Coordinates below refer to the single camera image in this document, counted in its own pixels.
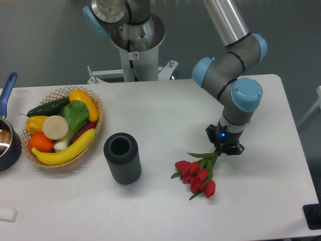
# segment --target metal pipe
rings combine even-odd
[[[203,0],[225,46],[249,34],[249,30],[233,0]]]

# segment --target woven basket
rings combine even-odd
[[[102,102],[99,98],[98,95],[96,95],[92,90],[88,90],[86,88],[83,88],[83,87],[77,87],[77,86],[67,86],[65,87],[64,89],[60,88],[60,89],[57,89],[55,92],[51,92],[50,95],[47,95],[47,98],[44,99],[39,105],[42,105],[42,104],[45,104],[45,103],[48,103],[50,101],[53,101],[53,100],[57,100],[57,99],[61,99],[61,98],[64,98],[64,97],[68,97],[69,94],[75,90],[75,89],[80,89],[82,91],[84,91],[85,93],[87,93],[91,98],[92,100],[94,101],[94,103],[96,104],[96,107],[98,108],[98,113],[99,113],[99,118],[98,118],[98,122],[97,122],[97,125],[96,125],[96,135],[95,135],[95,138],[94,140],[89,144],[89,146],[84,150],[82,151],[77,157],[75,157],[74,159],[70,160],[69,162],[66,162],[64,164],[60,164],[60,165],[47,165],[47,164],[44,164],[42,163],[38,158],[37,156],[35,156],[28,148],[28,143],[29,143],[29,140],[31,138],[31,134],[28,133],[25,129],[23,130],[23,133],[22,133],[22,136],[21,136],[21,142],[22,142],[22,152],[26,155],[26,157],[32,161],[34,164],[36,164],[37,166],[40,166],[40,167],[43,167],[43,168],[51,168],[51,169],[54,169],[54,168],[63,168],[63,167],[67,167],[67,166],[70,166],[74,163],[76,163],[77,161],[80,160],[80,158],[82,158],[86,152],[88,151],[88,149],[91,147],[91,145],[96,141],[97,139],[97,135],[101,129],[101,125],[102,125],[102,122],[103,122],[103,115],[104,115],[104,108],[103,108],[103,105],[102,105]]]

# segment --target yellow banana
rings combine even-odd
[[[59,165],[69,162],[76,156],[78,156],[86,147],[92,142],[96,134],[95,129],[89,129],[84,134],[82,134],[73,144],[71,144],[66,149],[55,152],[55,153],[45,153],[40,152],[36,148],[32,148],[31,151],[35,154],[38,159],[47,165]]]

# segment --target plastic vegetable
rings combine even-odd
[[[60,152],[44,153],[40,152],[36,148],[32,148],[32,153],[35,154],[41,162],[47,165],[63,164],[74,159],[84,151],[94,139],[95,133],[95,129],[87,130],[78,138],[78,140],[75,141],[75,143]]]
[[[55,114],[58,114],[60,109],[65,105],[67,105],[69,102],[70,102],[69,98],[53,100],[49,103],[45,103],[37,106],[36,108],[33,108],[27,113],[27,116],[32,117],[35,115],[46,115],[46,116],[55,115]]]
[[[90,98],[90,96],[85,93],[84,91],[80,89],[73,90],[69,95],[70,102],[74,100],[79,100],[81,102],[84,102],[86,106],[88,107],[89,111],[89,118],[88,120],[90,122],[96,122],[98,121],[98,109],[94,103],[94,101]]]
[[[52,115],[44,121],[42,129],[46,137],[58,140],[68,133],[69,126],[66,119],[62,116]]]
[[[55,143],[54,148],[56,151],[62,151],[68,147],[73,136],[87,124],[89,113],[87,106],[83,102],[74,100],[63,107],[59,115],[66,119],[69,130],[62,139]]]
[[[42,125],[44,121],[48,118],[48,116],[44,115],[35,115],[26,120],[26,126],[25,129],[27,132],[29,132],[31,135],[34,135],[36,133],[42,133]]]
[[[28,148],[37,148],[40,152],[51,152],[54,148],[54,141],[47,138],[43,133],[34,134],[28,143]]]
[[[74,137],[71,139],[71,144],[73,144],[87,130],[92,128],[96,128],[96,124],[94,122],[87,123],[76,135],[74,135]]]

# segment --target metal bracket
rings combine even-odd
[[[297,131],[303,131],[308,124],[321,112],[321,86],[316,89],[318,100],[310,107],[310,109],[304,114],[301,120],[298,122]]]
[[[173,76],[173,72],[177,68],[178,64],[178,62],[170,60],[165,67],[158,67],[158,80],[174,80],[175,77]],[[123,78],[122,69],[91,71],[89,66],[87,66],[87,68],[90,77],[87,81],[88,84],[108,83],[102,79]]]

